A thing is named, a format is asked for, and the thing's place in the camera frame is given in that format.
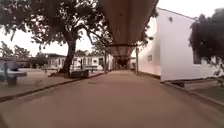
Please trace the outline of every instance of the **pavement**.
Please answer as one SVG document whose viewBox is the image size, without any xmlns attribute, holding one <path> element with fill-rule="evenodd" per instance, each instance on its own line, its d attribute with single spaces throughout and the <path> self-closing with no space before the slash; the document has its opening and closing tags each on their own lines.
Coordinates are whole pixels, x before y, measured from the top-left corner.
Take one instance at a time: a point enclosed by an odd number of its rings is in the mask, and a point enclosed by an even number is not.
<svg viewBox="0 0 224 128">
<path fill-rule="evenodd" d="M 64 77 L 48 77 L 55 70 L 45 73 L 40 69 L 20 69 L 27 72 L 27 77 L 19 77 L 16 86 L 8 86 L 7 83 L 0 83 L 0 102 L 8 97 L 25 94 L 27 92 L 35 91 L 49 86 L 55 86 L 58 84 L 72 82 L 75 79 L 67 79 Z M 90 73 L 90 77 L 98 75 L 102 71 L 95 71 Z"/>
<path fill-rule="evenodd" d="M 224 114 L 148 76 L 113 71 L 0 104 L 1 128 L 223 128 Z"/>
</svg>

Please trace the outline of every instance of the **curb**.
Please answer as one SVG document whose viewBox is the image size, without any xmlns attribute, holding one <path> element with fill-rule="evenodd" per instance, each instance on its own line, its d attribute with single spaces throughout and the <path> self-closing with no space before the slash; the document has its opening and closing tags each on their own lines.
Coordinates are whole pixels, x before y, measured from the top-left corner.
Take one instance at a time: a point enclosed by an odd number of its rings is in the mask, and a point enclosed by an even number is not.
<svg viewBox="0 0 224 128">
<path fill-rule="evenodd" d="M 185 94 L 187 94 L 187 95 L 189 95 L 191 97 L 194 97 L 194 98 L 196 98 L 196 99 L 198 99 L 198 100 L 200 100 L 200 101 L 202 101 L 202 102 L 204 102 L 206 104 L 209 104 L 209 105 L 215 107 L 219 111 L 224 112 L 224 103 L 222 103 L 220 101 L 217 101 L 217 100 L 215 100 L 213 98 L 207 97 L 207 96 L 205 96 L 203 94 L 199 94 L 197 92 L 193 92 L 193 91 L 190 91 L 190 90 L 186 90 L 186 89 L 181 88 L 181 87 L 179 87 L 177 85 L 174 85 L 174 84 L 172 84 L 170 82 L 161 82 L 161 83 L 163 85 L 166 85 L 166 86 L 175 88 L 175 89 L 177 89 L 177 90 L 179 90 L 179 91 L 181 91 L 181 92 L 183 92 L 183 93 L 185 93 Z"/>
<path fill-rule="evenodd" d="M 89 78 L 98 77 L 98 76 L 101 76 L 103 74 L 104 73 L 99 73 L 97 75 L 93 75 L 93 76 L 90 76 L 88 78 L 78 78 L 78 79 L 75 79 L 75 80 L 66 81 L 66 82 L 62 82 L 62 83 L 58 83 L 58 84 L 52 84 L 52 85 L 49 85 L 49 86 L 46 86 L 46 87 L 30 90 L 30 91 L 27 91 L 27 92 L 22 92 L 22 93 L 18 93 L 18 94 L 14 94 L 14 95 L 9 95 L 9 96 L 3 96 L 3 97 L 0 97 L 0 103 L 6 102 L 6 101 L 9 101 L 9 100 L 13 100 L 13 99 L 16 99 L 16 98 L 20 98 L 20 97 L 23 97 L 23 96 L 27 96 L 27 95 L 30 95 L 30 94 L 34 94 L 34 93 L 44 91 L 44 90 L 47 90 L 47 89 L 51 89 L 51 88 L 61 86 L 61 85 L 64 85 L 64 84 L 73 83 L 73 82 L 76 82 L 76 81 L 81 81 L 81 80 L 85 80 L 85 79 L 89 79 Z"/>
</svg>

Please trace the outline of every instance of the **concrete pathway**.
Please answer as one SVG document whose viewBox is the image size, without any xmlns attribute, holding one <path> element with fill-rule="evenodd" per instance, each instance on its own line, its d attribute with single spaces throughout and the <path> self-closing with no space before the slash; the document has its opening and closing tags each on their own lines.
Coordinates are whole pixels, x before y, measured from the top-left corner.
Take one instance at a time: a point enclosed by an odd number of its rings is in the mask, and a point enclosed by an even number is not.
<svg viewBox="0 0 224 128">
<path fill-rule="evenodd" d="M 224 127 L 213 107 L 128 71 L 2 103 L 0 112 L 5 128 Z"/>
</svg>

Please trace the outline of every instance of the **tree trunk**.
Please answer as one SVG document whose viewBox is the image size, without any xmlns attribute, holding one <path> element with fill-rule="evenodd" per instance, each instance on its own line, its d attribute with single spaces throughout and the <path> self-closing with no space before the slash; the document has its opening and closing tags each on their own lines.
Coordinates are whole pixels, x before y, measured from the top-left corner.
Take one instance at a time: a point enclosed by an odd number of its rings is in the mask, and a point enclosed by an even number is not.
<svg viewBox="0 0 224 128">
<path fill-rule="evenodd" d="M 68 53 L 65 58 L 64 65 L 63 65 L 62 69 L 60 69 L 60 71 L 59 71 L 60 73 L 65 73 L 67 75 L 70 74 L 70 66 L 71 66 L 72 60 L 74 58 L 75 49 L 76 49 L 76 42 L 68 43 Z"/>
</svg>

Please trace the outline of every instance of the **overhang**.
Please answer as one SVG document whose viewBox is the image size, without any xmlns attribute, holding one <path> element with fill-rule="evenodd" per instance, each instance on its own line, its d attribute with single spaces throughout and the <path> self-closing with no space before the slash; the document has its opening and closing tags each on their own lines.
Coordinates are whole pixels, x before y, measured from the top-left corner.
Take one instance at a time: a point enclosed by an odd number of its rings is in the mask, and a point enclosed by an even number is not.
<svg viewBox="0 0 224 128">
<path fill-rule="evenodd" d="M 100 0 L 115 39 L 111 55 L 129 58 L 158 0 Z"/>
</svg>

